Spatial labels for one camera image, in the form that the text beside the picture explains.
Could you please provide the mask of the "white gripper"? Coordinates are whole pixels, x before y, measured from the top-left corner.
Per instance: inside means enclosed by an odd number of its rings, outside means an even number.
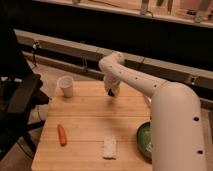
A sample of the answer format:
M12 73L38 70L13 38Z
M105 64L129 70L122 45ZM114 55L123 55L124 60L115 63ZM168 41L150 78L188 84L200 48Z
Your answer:
M113 91L115 96L117 96L120 92L120 82L119 81L115 81L115 82L105 81L104 87L105 87L107 94L110 89Z

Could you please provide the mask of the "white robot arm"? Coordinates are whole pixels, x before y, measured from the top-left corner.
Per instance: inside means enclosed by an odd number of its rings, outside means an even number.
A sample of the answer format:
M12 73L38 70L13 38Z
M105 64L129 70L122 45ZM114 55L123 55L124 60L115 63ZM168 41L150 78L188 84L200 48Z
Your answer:
M207 171L201 102L187 85L124 65L120 52L99 61L107 93L117 95L124 82L151 99L153 171Z

